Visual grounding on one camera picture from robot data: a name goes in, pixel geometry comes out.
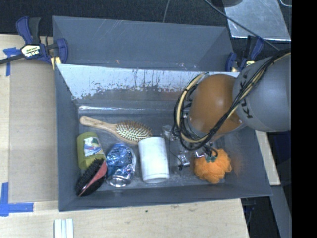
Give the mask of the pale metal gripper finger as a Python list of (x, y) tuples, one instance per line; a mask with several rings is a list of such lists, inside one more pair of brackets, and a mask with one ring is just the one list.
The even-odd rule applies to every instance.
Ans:
[(176, 159), (178, 170), (183, 170), (184, 168), (190, 167), (190, 160), (186, 156), (185, 152), (179, 152), (179, 154), (176, 155)]
[(169, 141), (176, 141), (179, 139), (173, 134), (173, 127), (170, 125), (165, 125), (162, 127), (162, 136)]

